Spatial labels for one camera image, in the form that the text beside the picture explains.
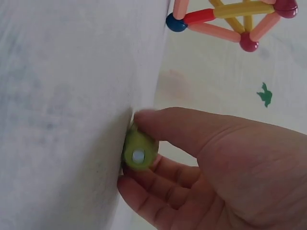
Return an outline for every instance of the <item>finger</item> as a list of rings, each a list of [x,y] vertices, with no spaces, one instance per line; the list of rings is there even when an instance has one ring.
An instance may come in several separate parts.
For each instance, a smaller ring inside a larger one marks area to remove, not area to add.
[[[189,189],[180,187],[150,170],[136,172],[124,169],[124,174],[134,179],[148,193],[163,200],[174,209],[180,208],[187,200]]]
[[[187,166],[161,155],[158,155],[151,170],[184,188],[191,188],[201,176],[199,167]]]
[[[162,200],[151,196],[130,177],[118,179],[118,190],[126,203],[158,229],[171,229],[176,211]]]
[[[179,107],[140,111],[134,115],[134,121],[149,136],[166,140],[194,157],[220,133],[251,122],[243,118]]]

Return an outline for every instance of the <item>green star sticker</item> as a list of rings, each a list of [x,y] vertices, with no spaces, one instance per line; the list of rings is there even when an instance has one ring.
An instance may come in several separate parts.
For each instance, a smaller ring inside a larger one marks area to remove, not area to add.
[[[262,83],[262,89],[264,92],[258,92],[257,94],[260,96],[261,100],[264,102],[264,106],[268,107],[269,104],[271,104],[272,99],[272,92],[267,89],[267,85],[263,82]]]

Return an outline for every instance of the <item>red magnetic ball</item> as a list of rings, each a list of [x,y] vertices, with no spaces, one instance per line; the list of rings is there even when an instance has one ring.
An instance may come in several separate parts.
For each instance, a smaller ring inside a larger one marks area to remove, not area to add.
[[[281,10],[275,9],[275,12],[283,18],[294,18],[297,15],[298,8],[295,8],[289,11],[281,11]]]
[[[296,0],[276,0],[273,7],[275,12],[283,18],[294,18],[298,12]]]
[[[249,37],[249,33],[245,32],[241,34],[240,46],[247,52],[254,52],[259,47],[259,42],[252,41]]]

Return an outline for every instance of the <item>white fabric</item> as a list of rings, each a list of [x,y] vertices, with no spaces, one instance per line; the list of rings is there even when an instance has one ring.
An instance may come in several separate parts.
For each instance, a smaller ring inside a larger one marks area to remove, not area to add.
[[[131,112],[153,103],[167,9],[0,1],[1,230],[128,227],[120,155]]]

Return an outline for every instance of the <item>pink magnetic stick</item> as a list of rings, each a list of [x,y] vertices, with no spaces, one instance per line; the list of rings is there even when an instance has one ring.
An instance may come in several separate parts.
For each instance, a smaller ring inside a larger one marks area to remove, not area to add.
[[[173,16],[181,20],[186,16],[188,11],[189,0],[176,0],[174,4]]]
[[[279,21],[281,17],[278,13],[267,14],[260,23],[250,32],[250,39],[254,42],[259,41],[268,31],[270,31]]]
[[[241,36],[239,33],[232,31],[232,30],[224,29],[216,25],[200,23],[200,24],[189,25],[188,28],[190,30],[193,30],[199,33],[215,36],[215,37],[225,39],[231,42],[240,42],[241,40]]]

